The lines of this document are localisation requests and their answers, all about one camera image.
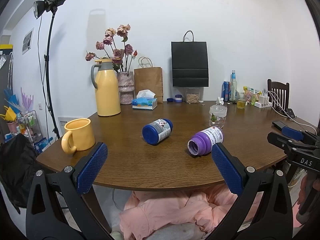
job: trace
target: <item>yellow mug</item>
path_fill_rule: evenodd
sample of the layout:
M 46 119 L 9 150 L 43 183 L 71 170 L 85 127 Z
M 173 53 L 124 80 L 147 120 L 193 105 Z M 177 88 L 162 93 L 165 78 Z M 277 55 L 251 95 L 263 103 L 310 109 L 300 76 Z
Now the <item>yellow mug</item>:
M 88 118 L 67 122 L 64 129 L 67 132 L 62 137 L 61 146 L 67 154 L 87 150 L 95 144 L 91 120 Z

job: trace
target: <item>black jacket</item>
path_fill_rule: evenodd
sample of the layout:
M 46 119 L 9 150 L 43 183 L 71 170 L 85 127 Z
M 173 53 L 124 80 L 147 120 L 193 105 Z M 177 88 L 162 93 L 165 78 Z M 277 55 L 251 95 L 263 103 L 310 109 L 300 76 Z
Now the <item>black jacket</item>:
M 33 177 L 38 170 L 52 173 L 36 162 L 38 153 L 29 140 L 18 134 L 0 146 L 0 180 L 17 212 L 26 208 Z

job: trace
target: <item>wooden table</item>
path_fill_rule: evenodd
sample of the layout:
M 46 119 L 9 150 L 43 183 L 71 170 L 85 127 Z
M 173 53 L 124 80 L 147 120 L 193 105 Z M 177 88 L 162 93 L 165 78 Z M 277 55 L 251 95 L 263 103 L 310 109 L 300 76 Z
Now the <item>wooden table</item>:
M 95 184 L 112 188 L 143 191 L 184 190 L 218 184 L 223 181 L 211 155 L 192 157 L 187 142 L 196 132 L 208 127 L 209 107 L 213 101 L 199 104 L 158 104 L 153 110 L 135 110 L 122 105 L 121 113 L 111 117 L 93 114 L 96 142 L 108 146 L 108 158 L 98 174 Z M 267 168 L 286 155 L 267 141 L 271 131 L 278 131 L 272 121 L 280 120 L 294 129 L 299 125 L 281 117 L 271 107 L 259 109 L 248 105 L 244 110 L 226 105 L 228 113 L 223 128 L 224 146 L 239 158 L 244 166 L 258 170 Z M 144 125 L 167 118 L 173 123 L 170 136 L 157 146 L 147 144 L 142 137 Z M 307 122 L 297 118 L 297 122 Z M 40 154 L 37 161 L 54 170 L 74 166 L 89 150 L 67 155 L 61 148 L 61 138 Z

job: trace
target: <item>yellow thermos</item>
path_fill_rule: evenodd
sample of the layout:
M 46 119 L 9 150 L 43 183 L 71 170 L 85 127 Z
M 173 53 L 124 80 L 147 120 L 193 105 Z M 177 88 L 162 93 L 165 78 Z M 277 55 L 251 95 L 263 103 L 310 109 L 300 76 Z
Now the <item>yellow thermos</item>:
M 119 114 L 120 98 L 118 80 L 113 70 L 112 60 L 104 58 L 96 60 L 98 64 L 91 67 L 91 80 L 96 90 L 96 102 L 98 115 L 110 116 Z M 94 68 L 99 68 L 97 76 L 94 80 Z

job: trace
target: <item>metal screw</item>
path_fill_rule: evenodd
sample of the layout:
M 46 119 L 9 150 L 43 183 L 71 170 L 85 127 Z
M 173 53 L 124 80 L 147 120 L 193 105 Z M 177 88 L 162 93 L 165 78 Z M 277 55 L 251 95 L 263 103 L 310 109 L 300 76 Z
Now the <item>metal screw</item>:
M 70 172 L 72 171 L 72 167 L 71 166 L 67 166 L 64 168 L 64 172 Z
M 255 172 L 255 168 L 254 167 L 247 167 L 247 171 L 250 172 L 250 173 L 254 173 Z
M 283 172 L 281 170 L 277 170 L 277 175 L 278 176 L 283 176 Z
M 39 177 L 39 176 L 41 176 L 41 175 L 42 175 L 42 171 L 41 171 L 41 170 L 39 170 L 39 171 L 36 172 L 36 176 Z

